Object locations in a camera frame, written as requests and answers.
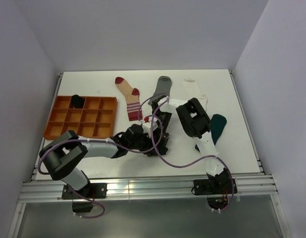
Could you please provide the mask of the teal christmas sock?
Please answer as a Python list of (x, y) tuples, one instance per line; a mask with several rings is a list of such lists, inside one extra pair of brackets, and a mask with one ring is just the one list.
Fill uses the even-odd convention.
[(210, 120), (210, 123), (204, 122), (204, 119), (201, 120), (201, 126), (198, 126), (198, 131), (201, 133), (201, 135), (203, 135), (204, 133), (206, 133), (206, 129), (209, 127), (211, 131), (212, 141), (214, 145), (216, 145), (227, 124), (226, 117), (220, 114), (214, 114)]

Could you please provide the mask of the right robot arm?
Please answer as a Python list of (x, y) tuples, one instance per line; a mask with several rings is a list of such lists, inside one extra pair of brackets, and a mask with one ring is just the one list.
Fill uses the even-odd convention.
[(204, 108), (196, 98), (188, 101), (161, 96), (152, 102), (153, 117), (170, 117), (177, 115), (184, 132), (193, 139), (201, 157), (182, 166), (173, 165), (160, 154), (152, 139), (154, 150), (163, 162), (173, 168), (187, 168), (199, 161), (205, 160), (205, 173), (208, 177), (205, 185), (207, 194), (231, 194), (236, 192), (234, 179), (227, 165), (218, 157), (218, 152), (211, 134), (211, 121)]

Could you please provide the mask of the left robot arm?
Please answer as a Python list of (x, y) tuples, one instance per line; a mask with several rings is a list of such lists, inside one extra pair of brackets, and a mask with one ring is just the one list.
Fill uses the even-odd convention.
[(82, 137), (68, 130), (39, 152), (40, 164), (45, 165), (53, 180), (63, 181), (78, 197), (85, 198), (93, 189), (87, 175), (77, 168), (82, 159), (116, 159), (132, 150), (149, 154), (153, 147), (151, 138), (152, 133), (139, 124), (103, 140)]

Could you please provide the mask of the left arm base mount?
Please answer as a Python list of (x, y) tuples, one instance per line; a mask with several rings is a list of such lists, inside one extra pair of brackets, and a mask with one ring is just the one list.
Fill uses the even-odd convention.
[(72, 211), (85, 215), (96, 205), (96, 199), (106, 198), (107, 183), (89, 183), (81, 190), (75, 191), (69, 185), (63, 186), (62, 200), (72, 200)]

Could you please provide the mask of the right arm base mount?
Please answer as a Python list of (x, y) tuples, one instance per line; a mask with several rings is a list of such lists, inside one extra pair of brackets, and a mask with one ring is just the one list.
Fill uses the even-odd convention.
[(193, 184), (191, 193), (195, 196), (206, 196), (208, 206), (214, 210), (225, 209), (229, 198), (238, 193), (234, 179), (233, 184), (230, 181), (216, 184), (212, 179), (196, 179)]

